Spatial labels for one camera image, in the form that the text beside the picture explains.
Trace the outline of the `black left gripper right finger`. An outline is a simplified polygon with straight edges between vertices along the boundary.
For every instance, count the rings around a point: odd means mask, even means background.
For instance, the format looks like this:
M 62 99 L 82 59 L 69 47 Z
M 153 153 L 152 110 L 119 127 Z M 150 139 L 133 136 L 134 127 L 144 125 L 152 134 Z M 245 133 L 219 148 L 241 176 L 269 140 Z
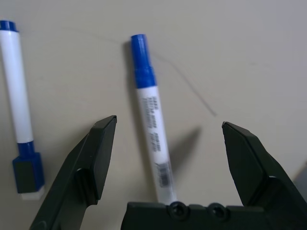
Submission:
M 307 203 L 282 166 L 247 129 L 223 122 L 228 166 L 241 202 L 260 207 L 275 230 L 305 230 Z

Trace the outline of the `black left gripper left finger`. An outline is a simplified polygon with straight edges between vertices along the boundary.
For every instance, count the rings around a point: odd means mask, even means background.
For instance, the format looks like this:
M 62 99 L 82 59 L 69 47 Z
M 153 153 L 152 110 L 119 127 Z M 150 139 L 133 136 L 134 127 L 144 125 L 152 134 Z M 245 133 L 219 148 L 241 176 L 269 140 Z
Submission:
M 78 230 L 84 214 L 102 197 L 111 160 L 115 115 L 97 121 L 68 154 L 34 221 L 32 230 Z

